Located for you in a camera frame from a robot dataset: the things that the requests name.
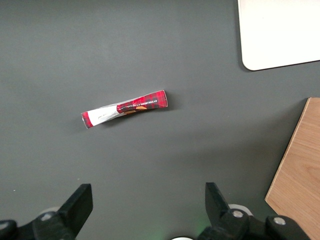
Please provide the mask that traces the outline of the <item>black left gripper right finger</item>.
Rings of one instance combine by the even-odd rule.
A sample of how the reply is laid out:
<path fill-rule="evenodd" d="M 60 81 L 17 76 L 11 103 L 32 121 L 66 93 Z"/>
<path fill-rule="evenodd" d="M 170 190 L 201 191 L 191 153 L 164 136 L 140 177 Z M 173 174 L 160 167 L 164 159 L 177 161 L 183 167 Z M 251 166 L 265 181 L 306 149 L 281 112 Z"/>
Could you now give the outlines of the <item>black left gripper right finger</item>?
<path fill-rule="evenodd" d="M 240 208 L 231 208 L 214 182 L 205 184 L 205 210 L 211 226 L 198 240 L 309 240 L 299 224 L 283 215 L 256 219 Z"/>

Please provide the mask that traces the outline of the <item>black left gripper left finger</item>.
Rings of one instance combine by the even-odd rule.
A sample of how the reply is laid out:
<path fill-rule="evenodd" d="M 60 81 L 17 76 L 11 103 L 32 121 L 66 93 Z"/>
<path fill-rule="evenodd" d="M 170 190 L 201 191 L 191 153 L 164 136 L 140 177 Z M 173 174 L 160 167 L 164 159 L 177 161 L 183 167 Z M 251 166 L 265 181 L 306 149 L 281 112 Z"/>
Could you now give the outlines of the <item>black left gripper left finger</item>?
<path fill-rule="evenodd" d="M 93 210 L 92 185 L 81 184 L 57 210 L 47 210 L 18 226 L 13 219 L 0 221 L 2 240 L 75 240 Z"/>

